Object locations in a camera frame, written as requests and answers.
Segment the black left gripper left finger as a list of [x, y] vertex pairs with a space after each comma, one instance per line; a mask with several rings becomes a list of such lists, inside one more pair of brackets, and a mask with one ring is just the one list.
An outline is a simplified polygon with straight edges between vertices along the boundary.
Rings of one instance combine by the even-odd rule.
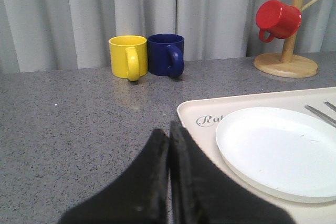
[[131, 165], [109, 186], [66, 211], [59, 223], [166, 223], [169, 138], [151, 133]]

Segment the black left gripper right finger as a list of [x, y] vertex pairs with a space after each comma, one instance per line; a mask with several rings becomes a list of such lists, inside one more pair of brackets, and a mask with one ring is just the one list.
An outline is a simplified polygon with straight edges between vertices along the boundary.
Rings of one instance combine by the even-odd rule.
[[294, 222], [225, 175], [178, 122], [170, 124], [170, 170], [174, 223]]

